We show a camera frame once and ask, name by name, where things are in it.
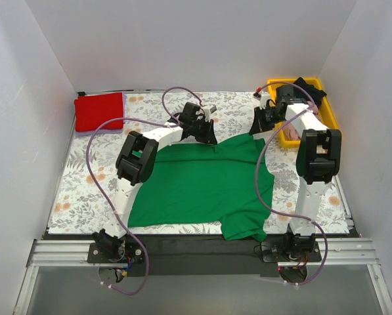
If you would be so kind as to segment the green t shirt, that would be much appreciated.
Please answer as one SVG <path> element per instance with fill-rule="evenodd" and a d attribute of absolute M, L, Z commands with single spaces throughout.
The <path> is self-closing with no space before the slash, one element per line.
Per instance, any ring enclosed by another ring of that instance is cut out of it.
<path fill-rule="evenodd" d="M 274 175 L 259 155 L 264 140 L 248 134 L 210 146 L 174 144 L 156 156 L 139 189 L 129 227 L 218 221 L 226 240 L 263 241 L 271 212 Z"/>

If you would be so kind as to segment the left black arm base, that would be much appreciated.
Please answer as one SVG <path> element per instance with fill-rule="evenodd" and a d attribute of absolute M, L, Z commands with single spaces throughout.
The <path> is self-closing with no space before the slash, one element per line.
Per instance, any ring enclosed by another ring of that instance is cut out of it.
<path fill-rule="evenodd" d="M 135 241 L 127 241 L 125 236 L 110 236 L 105 229 L 91 234 L 87 262 L 90 264 L 108 264 L 107 271 L 114 273 L 115 284 L 121 283 L 131 268 L 145 260 L 142 247 Z"/>

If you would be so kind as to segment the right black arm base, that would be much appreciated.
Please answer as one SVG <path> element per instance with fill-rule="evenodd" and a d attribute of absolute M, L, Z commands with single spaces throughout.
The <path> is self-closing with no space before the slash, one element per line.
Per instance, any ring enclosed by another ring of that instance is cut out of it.
<path fill-rule="evenodd" d="M 307 279 L 308 263 L 322 261 L 315 234 L 293 234 L 290 227 L 285 234 L 267 236 L 265 241 L 253 248 L 253 252 L 262 262 L 276 264 L 279 276 L 292 284 L 300 284 Z"/>

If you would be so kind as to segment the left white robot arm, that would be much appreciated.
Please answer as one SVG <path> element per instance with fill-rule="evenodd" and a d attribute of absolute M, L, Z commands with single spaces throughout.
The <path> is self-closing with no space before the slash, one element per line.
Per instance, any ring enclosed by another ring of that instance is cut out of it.
<path fill-rule="evenodd" d="M 215 106 L 205 110 L 201 104 L 187 102 L 181 112 L 171 116 L 170 120 L 164 124 L 124 117 L 110 119 L 97 127 L 96 131 L 100 131 L 105 125 L 116 121 L 136 121 L 155 126 L 155 129 L 145 133 L 130 132 L 123 143 L 116 160 L 117 178 L 120 181 L 119 192 L 116 195 L 117 205 L 110 200 L 94 175 L 89 161 L 91 143 L 87 145 L 85 162 L 89 174 L 106 198 L 117 220 L 116 223 L 106 224 L 100 232 L 92 234 L 95 243 L 105 243 L 102 254 L 110 262 L 119 262 L 125 256 L 125 246 L 120 239 L 126 234 L 132 234 L 125 224 L 139 189 L 153 172 L 158 151 L 188 137 L 194 137 L 197 142 L 203 144 L 216 145 L 214 122 L 211 118 L 211 114 L 215 111 Z"/>

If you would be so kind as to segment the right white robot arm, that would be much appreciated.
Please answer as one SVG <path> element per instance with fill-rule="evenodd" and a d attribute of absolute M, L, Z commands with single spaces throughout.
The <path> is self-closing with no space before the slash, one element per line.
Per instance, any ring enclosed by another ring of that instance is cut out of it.
<path fill-rule="evenodd" d="M 323 124 L 314 114 L 315 103 L 302 87 L 280 82 L 279 89 L 293 87 L 302 92 L 302 98 L 282 95 L 274 101 L 263 87 L 253 96 L 260 101 L 254 108 L 250 135 L 258 135 L 274 129 L 277 123 L 291 124 L 301 136 L 296 159 L 299 175 L 299 194 L 295 213 L 290 215 L 290 233 L 299 237 L 310 237 L 318 228 L 316 216 L 326 185 L 338 174 L 341 155 L 341 131 Z"/>

